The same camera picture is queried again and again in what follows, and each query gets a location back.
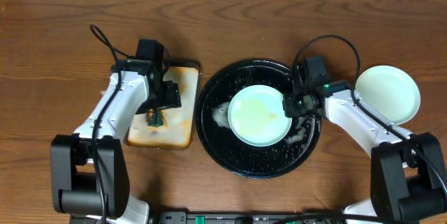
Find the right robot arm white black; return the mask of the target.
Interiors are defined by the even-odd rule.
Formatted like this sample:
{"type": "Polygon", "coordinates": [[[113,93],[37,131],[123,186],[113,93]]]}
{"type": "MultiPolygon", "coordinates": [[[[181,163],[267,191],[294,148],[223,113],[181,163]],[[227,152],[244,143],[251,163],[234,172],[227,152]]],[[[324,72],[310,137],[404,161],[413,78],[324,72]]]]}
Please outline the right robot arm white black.
{"type": "Polygon", "coordinates": [[[417,223],[446,213],[446,166],[438,139],[392,124],[345,81],[298,81],[284,94],[287,117],[327,119],[371,158],[370,197],[345,214],[417,223]]]}

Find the yellow plate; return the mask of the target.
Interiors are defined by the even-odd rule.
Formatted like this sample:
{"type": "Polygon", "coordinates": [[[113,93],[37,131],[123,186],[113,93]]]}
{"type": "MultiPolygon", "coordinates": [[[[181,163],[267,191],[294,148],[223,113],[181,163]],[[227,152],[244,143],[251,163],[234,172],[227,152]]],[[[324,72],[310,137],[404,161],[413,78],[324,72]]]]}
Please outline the yellow plate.
{"type": "Polygon", "coordinates": [[[395,125],[404,124],[415,117],[416,113],[403,113],[403,112],[391,112],[387,113],[386,118],[389,119],[395,125]]]}

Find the green yellow sponge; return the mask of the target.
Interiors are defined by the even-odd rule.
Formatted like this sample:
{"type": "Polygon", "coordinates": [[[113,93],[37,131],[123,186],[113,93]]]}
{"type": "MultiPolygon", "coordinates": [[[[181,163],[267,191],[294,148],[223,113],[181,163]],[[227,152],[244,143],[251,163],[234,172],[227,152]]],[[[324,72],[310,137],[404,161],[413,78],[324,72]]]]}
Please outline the green yellow sponge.
{"type": "Polygon", "coordinates": [[[163,113],[160,110],[149,110],[146,113],[145,118],[149,127],[158,128],[166,124],[165,119],[163,118],[163,113]]]}

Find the light blue plate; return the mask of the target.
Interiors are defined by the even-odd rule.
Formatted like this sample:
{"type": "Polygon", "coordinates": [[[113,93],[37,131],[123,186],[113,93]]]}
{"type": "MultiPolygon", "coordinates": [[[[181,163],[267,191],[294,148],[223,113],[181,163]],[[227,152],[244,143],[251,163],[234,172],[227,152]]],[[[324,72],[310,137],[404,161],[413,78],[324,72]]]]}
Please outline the light blue plate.
{"type": "Polygon", "coordinates": [[[393,66],[374,66],[365,70],[356,81],[356,91],[383,116],[391,112],[417,114],[420,107],[416,82],[393,66]]]}
{"type": "Polygon", "coordinates": [[[235,136],[254,147],[282,140],[293,120],[285,115],[283,94],[267,85],[251,85],[235,94],[228,106],[228,123],[235,136]]]}

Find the light blue plate front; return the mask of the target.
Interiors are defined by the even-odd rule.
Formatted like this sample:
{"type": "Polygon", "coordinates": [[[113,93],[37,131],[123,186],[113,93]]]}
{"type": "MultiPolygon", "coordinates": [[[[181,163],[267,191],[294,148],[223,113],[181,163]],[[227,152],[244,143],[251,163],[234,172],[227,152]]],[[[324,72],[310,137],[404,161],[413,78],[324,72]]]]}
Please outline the light blue plate front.
{"type": "Polygon", "coordinates": [[[235,94],[228,106],[228,123],[235,136],[254,147],[282,140],[293,120],[285,115],[283,94],[267,85],[251,85],[235,94]]]}

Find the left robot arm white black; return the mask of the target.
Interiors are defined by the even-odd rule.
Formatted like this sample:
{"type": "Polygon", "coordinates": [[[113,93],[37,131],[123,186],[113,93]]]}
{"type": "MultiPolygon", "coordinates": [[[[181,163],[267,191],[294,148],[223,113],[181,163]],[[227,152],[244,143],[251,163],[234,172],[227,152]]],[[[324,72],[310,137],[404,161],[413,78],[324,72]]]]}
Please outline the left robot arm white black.
{"type": "Polygon", "coordinates": [[[163,80],[161,63],[118,61],[88,119],[50,145],[54,210],[76,223],[148,223],[149,205],[130,194],[122,143],[135,114],[180,105],[179,87],[163,80]]]}

